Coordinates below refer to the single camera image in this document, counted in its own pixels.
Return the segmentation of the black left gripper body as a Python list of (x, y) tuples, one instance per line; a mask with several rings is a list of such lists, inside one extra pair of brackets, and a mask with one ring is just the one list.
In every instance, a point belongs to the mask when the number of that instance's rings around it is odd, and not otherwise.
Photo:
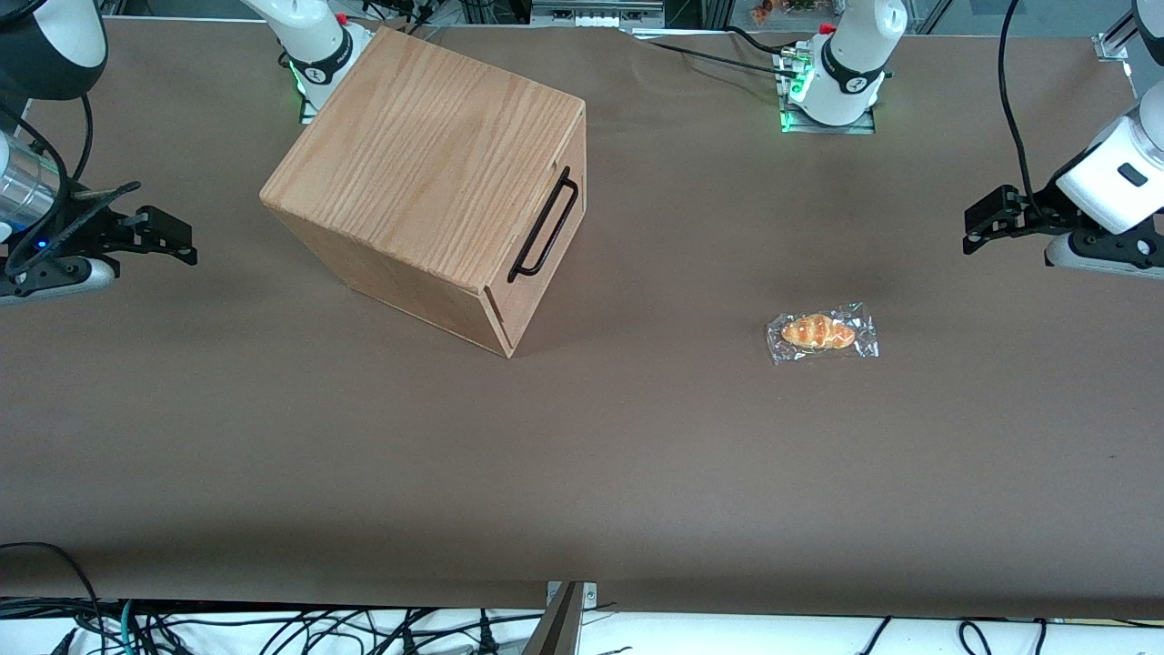
[(1021, 198), (1023, 219), (1018, 236), (1077, 235), (1084, 240), (1098, 238), (1100, 225), (1088, 213), (1080, 211), (1057, 186), (1057, 181), (1059, 180), (1048, 181), (1044, 188)]

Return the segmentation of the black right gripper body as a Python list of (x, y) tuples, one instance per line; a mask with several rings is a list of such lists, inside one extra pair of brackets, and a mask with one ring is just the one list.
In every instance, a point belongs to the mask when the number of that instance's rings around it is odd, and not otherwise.
[[(121, 275), (121, 264), (111, 257), (113, 245), (134, 245), (136, 237), (133, 226), (139, 221), (137, 213), (119, 213), (104, 208), (95, 213), (79, 232), (63, 241), (55, 250), (47, 254), (47, 259), (58, 257), (88, 257), (108, 264), (113, 275)], [(36, 227), (16, 232), (9, 237), (9, 275), (24, 273), (29, 268), (26, 261), (37, 256), (47, 245), (64, 232), (63, 227), (54, 227), (54, 221), (41, 221)]]

